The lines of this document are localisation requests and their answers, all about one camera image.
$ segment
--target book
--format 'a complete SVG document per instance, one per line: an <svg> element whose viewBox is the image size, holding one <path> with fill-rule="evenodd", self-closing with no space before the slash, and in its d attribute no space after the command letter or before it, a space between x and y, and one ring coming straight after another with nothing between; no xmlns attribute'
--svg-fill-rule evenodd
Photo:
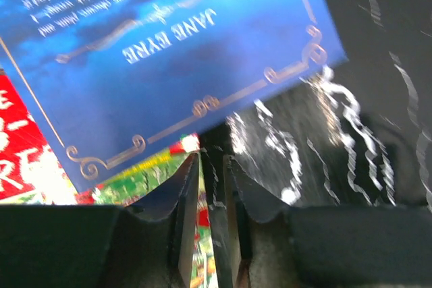
<svg viewBox="0 0 432 288"><path fill-rule="evenodd" d="M201 170L190 288L218 288L209 209L202 174Z"/></svg>
<svg viewBox="0 0 432 288"><path fill-rule="evenodd" d="M188 155L171 155L169 149L115 175L96 188L77 195L80 204L128 206L171 177Z"/></svg>
<svg viewBox="0 0 432 288"><path fill-rule="evenodd" d="M79 192L345 59L325 0L1 0L0 63Z"/></svg>
<svg viewBox="0 0 432 288"><path fill-rule="evenodd" d="M18 93L0 74L0 203L75 204L75 194Z"/></svg>

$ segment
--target black surface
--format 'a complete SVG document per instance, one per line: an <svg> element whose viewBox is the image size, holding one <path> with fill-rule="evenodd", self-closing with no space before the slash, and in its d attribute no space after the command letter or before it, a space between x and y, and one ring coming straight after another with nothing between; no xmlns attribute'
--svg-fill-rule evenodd
<svg viewBox="0 0 432 288"><path fill-rule="evenodd" d="M378 4L379 19L372 17ZM432 0L327 0L349 62L334 67L332 82L349 90L360 105L361 123L383 143L394 172L395 200L399 204L426 204L425 187L432 167L429 154L429 128L432 114ZM398 64L406 75L402 74ZM363 196L348 185L348 153L330 139L331 124L339 120L344 132L356 142L355 183L364 188L372 203L386 203L387 186L377 191L371 183L365 141L343 116L343 94L333 97L331 107L319 78L314 85L301 84L267 100L274 131L289 134L298 148L301 162L301 194L296 206L337 204L325 190L323 163L328 169L331 188L342 204L367 204ZM329 116L332 110L337 120ZM282 156L266 144L269 128L259 119L256 107L238 112L230 122L232 136L240 135L245 150L236 158L244 170L278 197L292 183L289 156ZM280 142L282 135L276 134ZM308 145L313 144L317 152ZM374 164L383 164L378 156ZM379 172L378 181L383 184Z"/></svg>
<svg viewBox="0 0 432 288"><path fill-rule="evenodd" d="M232 273L229 255L228 219L225 201L223 159L231 154L230 130L222 124L200 136L202 174L204 177L213 253L215 255L217 282L229 288Z"/></svg>
<svg viewBox="0 0 432 288"><path fill-rule="evenodd" d="M189 287L197 197L191 154L129 210L0 206L0 287Z"/></svg>
<svg viewBox="0 0 432 288"><path fill-rule="evenodd" d="M230 287L432 285L432 215L425 208L295 208L238 168L225 160Z"/></svg>

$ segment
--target white lettering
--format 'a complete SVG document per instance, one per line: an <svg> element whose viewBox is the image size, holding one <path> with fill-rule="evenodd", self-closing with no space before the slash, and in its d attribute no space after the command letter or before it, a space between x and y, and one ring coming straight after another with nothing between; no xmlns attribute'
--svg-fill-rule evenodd
<svg viewBox="0 0 432 288"><path fill-rule="evenodd" d="M171 27L171 31L174 33L174 36L178 40L184 40L188 38L183 30L183 27L181 24L176 24Z"/></svg>
<svg viewBox="0 0 432 288"><path fill-rule="evenodd" d="M156 43L151 39L147 38L148 44L150 45L149 51L151 54L155 54L156 52L160 51L161 48L156 45Z"/></svg>
<svg viewBox="0 0 432 288"><path fill-rule="evenodd" d="M134 64L138 62L138 57L136 56L135 51L133 50L132 47L128 47L127 49L124 49L122 53L129 64Z"/></svg>
<svg viewBox="0 0 432 288"><path fill-rule="evenodd" d="M192 20L192 18L189 18L189 22L190 22L190 25L186 22L183 22L183 26L184 26L184 29L186 30L186 33L188 33L189 36L192 35L192 32L198 33L199 32L198 28L196 27L195 22Z"/></svg>
<svg viewBox="0 0 432 288"><path fill-rule="evenodd" d="M31 3L30 0L22 0L22 3L24 5L24 7L27 8L27 9L32 9L33 8L33 4Z"/></svg>
<svg viewBox="0 0 432 288"><path fill-rule="evenodd" d="M155 35L155 38L158 42L158 44L163 48L166 49L167 47L171 46L171 42L168 39L168 35L165 32L159 32Z"/></svg>
<svg viewBox="0 0 432 288"><path fill-rule="evenodd" d="M207 28L207 17L205 13L200 13L200 17L193 17L194 21L197 22L202 28Z"/></svg>
<svg viewBox="0 0 432 288"><path fill-rule="evenodd" d="M31 154L37 152L38 152L37 148L28 148L27 150L21 151L19 153L15 153L15 155L18 158L20 158L20 173L24 183L33 183L34 181L39 180L34 178L34 174L32 174L31 172L32 171L32 169L30 168L31 164L28 158Z"/></svg>
<svg viewBox="0 0 432 288"><path fill-rule="evenodd" d="M7 130L12 132L27 125L28 125L28 121L26 121L25 119L22 119L21 121L13 121L12 123L9 123L7 125Z"/></svg>
<svg viewBox="0 0 432 288"><path fill-rule="evenodd" d="M88 6L80 11L78 11L78 14L84 17L88 17L94 13L97 13L98 11L101 11L103 9L108 10L111 7L111 2L108 0L102 0L98 3L95 3L94 5Z"/></svg>
<svg viewBox="0 0 432 288"><path fill-rule="evenodd" d="M3 130L5 129L5 120L0 117L0 152L3 152L9 145L9 135Z"/></svg>
<svg viewBox="0 0 432 288"><path fill-rule="evenodd" d="M48 34L51 34L52 32L55 31L55 26L52 24L47 24L45 26L38 28L38 31L40 35L42 35L43 37L47 37Z"/></svg>
<svg viewBox="0 0 432 288"><path fill-rule="evenodd" d="M4 192L3 181L6 181L13 185L17 189L22 189L23 185L9 178L10 174L15 168L15 165L8 160L0 160L0 165L3 167L0 171L0 192Z"/></svg>
<svg viewBox="0 0 432 288"><path fill-rule="evenodd" d="M49 17L57 14L57 13L61 13L62 11L65 11L69 8L72 8L74 6L74 4L71 1L62 1L60 3L56 3L55 5L48 5L45 6L45 14Z"/></svg>
<svg viewBox="0 0 432 288"><path fill-rule="evenodd" d="M63 18L60 18L59 20L56 20L55 23L60 27L68 27L72 24L76 24L76 22L80 20L76 13L72 13L71 15L65 16Z"/></svg>
<svg viewBox="0 0 432 288"><path fill-rule="evenodd" d="M13 105L6 97L4 97L4 94L7 94L6 90L0 90L0 109L8 109Z"/></svg>
<svg viewBox="0 0 432 288"><path fill-rule="evenodd" d="M217 16L216 11L213 9L206 9L204 11L206 19L210 22L211 25L215 25L215 22L212 19L212 15Z"/></svg>
<svg viewBox="0 0 432 288"><path fill-rule="evenodd" d="M149 50L147 50L147 46L144 42L140 42L139 45L134 45L134 49L136 50L136 54L141 58L145 59L150 56Z"/></svg>

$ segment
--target blue book cover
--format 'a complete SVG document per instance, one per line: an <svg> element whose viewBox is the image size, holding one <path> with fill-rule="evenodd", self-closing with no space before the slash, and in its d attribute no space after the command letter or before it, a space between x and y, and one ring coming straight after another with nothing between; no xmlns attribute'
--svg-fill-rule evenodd
<svg viewBox="0 0 432 288"><path fill-rule="evenodd" d="M79 192L345 59L325 0L0 0L0 63Z"/></svg>

